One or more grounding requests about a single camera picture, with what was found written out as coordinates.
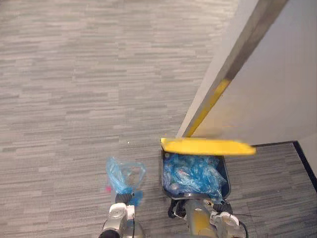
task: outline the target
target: yellow object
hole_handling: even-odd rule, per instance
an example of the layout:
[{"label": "yellow object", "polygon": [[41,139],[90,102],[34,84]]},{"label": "yellow object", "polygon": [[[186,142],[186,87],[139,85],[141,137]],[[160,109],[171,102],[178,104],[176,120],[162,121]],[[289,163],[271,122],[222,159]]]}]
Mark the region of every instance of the yellow object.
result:
[{"label": "yellow object", "polygon": [[254,155],[254,147],[231,140],[206,140],[202,138],[161,138],[166,152],[188,155]]},{"label": "yellow object", "polygon": [[208,101],[203,104],[203,108],[200,111],[199,115],[197,116],[197,118],[195,119],[195,121],[193,122],[192,125],[190,125],[189,131],[186,133],[186,137],[191,137],[195,130],[197,129],[197,127],[200,125],[200,123],[202,123],[202,121],[205,119],[205,117],[207,116],[207,114],[209,113],[209,111],[212,109],[212,107],[216,104],[216,102],[218,101],[218,99],[220,98],[220,96],[223,94],[223,92],[225,91],[225,89],[228,87],[228,85],[230,84],[231,80],[224,78],[219,85],[216,87],[216,89],[214,90],[214,92],[211,94],[210,98],[208,99]]}]

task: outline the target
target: trash bin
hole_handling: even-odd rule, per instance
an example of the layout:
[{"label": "trash bin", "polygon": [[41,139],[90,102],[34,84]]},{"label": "trash bin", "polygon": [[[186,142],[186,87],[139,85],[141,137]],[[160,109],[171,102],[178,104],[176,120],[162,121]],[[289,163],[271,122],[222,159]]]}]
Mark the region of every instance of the trash bin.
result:
[{"label": "trash bin", "polygon": [[168,191],[163,184],[163,174],[164,174],[164,160],[167,158],[165,155],[168,153],[170,155],[203,155],[203,156],[213,156],[219,159],[219,163],[216,170],[219,174],[227,181],[221,186],[221,195],[225,199],[229,196],[231,192],[230,181],[227,173],[227,167],[225,163],[224,155],[251,155],[255,154],[255,148],[240,142],[234,141],[224,141],[224,140],[205,140],[199,138],[177,138],[177,139],[161,139],[162,152],[161,152],[161,185],[164,193],[174,199],[201,199],[210,198],[206,193],[186,193],[180,192],[178,194],[171,193]]}]

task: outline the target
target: wire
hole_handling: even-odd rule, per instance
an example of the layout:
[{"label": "wire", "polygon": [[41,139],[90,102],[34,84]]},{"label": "wire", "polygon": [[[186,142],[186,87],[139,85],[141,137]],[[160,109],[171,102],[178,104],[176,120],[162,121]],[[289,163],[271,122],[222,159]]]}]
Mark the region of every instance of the wire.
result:
[{"label": "wire", "polygon": [[108,220],[108,219],[106,219],[106,220],[105,220],[105,222],[104,222],[103,226],[101,227],[101,231],[103,231],[103,230],[104,230],[104,226],[105,226],[105,224],[106,224],[107,220]]},{"label": "wire", "polygon": [[241,224],[243,226],[244,230],[246,231],[246,238],[249,238],[249,233],[248,233],[248,229],[247,229],[246,225],[240,221],[239,221],[239,224]]},{"label": "wire", "polygon": [[132,238],[134,238],[134,229],[135,229],[134,214],[132,214],[132,218],[133,218],[133,233],[132,233]]},{"label": "wire", "polygon": [[262,216],[254,216],[254,215],[239,214],[239,213],[233,213],[233,215],[238,215],[238,216],[247,216],[247,217],[262,217]]}]

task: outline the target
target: baseboard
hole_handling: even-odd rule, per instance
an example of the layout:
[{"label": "baseboard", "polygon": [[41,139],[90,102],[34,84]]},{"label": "baseboard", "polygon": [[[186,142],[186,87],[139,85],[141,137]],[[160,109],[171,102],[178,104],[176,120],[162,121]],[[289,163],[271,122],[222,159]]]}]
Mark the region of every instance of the baseboard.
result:
[{"label": "baseboard", "polygon": [[308,174],[308,176],[309,176],[309,178],[310,178],[310,180],[311,180],[311,182],[312,182],[312,184],[313,184],[313,186],[315,188],[315,191],[317,192],[317,179],[316,179],[316,176],[315,176],[311,166],[309,165],[309,163],[308,163],[308,161],[307,161],[307,159],[305,157],[305,154],[304,154],[304,152],[302,150],[301,145],[299,144],[298,141],[294,141],[293,145],[294,145],[294,147],[295,147],[295,149],[297,151],[297,154],[299,155],[299,158],[301,159],[301,161],[302,161],[302,163],[304,165],[304,168],[305,168],[305,170],[306,170],[306,172],[307,172],[307,174]]},{"label": "baseboard", "polygon": [[292,140],[292,141],[284,141],[284,142],[277,142],[277,143],[268,143],[268,144],[259,144],[259,145],[253,145],[253,147],[261,147],[261,146],[270,146],[270,145],[279,145],[279,144],[289,144],[289,143],[292,143],[296,149],[296,152],[299,156],[299,158],[301,159],[302,161],[302,164],[304,165],[304,168],[308,174],[308,177],[310,178],[314,188],[315,188],[315,191],[317,192],[317,178],[310,166],[310,164],[308,163],[306,157],[305,157],[305,154],[302,150],[302,147],[301,145],[299,144],[299,142],[297,140]]}]

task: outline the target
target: blue plastic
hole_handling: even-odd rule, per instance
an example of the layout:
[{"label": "blue plastic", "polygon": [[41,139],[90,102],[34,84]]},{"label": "blue plastic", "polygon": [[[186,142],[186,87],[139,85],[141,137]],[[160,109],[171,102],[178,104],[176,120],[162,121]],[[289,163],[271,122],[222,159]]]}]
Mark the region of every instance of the blue plastic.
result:
[{"label": "blue plastic", "polygon": [[[128,184],[127,179],[132,174],[132,168],[139,167],[139,180],[136,184]],[[146,169],[143,163],[117,163],[114,157],[107,160],[106,171],[108,174],[111,187],[115,190],[116,194],[134,194],[129,205],[139,205],[142,200],[142,191],[136,191],[142,182],[142,179],[146,173]]]},{"label": "blue plastic", "polygon": [[204,193],[220,203],[221,187],[227,181],[217,171],[218,163],[214,156],[170,154],[163,161],[163,187],[174,195]]}]

